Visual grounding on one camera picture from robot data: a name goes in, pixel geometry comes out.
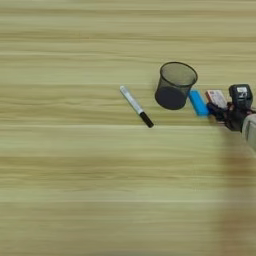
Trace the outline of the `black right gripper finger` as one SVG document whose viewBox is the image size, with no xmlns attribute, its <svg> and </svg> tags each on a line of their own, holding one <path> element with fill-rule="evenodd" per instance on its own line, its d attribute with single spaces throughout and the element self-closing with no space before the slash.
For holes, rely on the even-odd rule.
<svg viewBox="0 0 256 256">
<path fill-rule="evenodd" d="M 226 110 L 219 107 L 214 103 L 207 103 L 206 104 L 209 114 L 213 115 L 217 121 L 225 121 L 226 120 Z"/>
</svg>

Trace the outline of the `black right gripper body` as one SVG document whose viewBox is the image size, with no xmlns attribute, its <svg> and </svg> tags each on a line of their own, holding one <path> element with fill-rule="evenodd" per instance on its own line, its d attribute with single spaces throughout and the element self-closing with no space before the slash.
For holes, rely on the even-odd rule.
<svg viewBox="0 0 256 256">
<path fill-rule="evenodd" d="M 229 108 L 226 112 L 225 126 L 231 131 L 241 132 L 243 122 L 248 115 L 248 109 Z"/>
</svg>

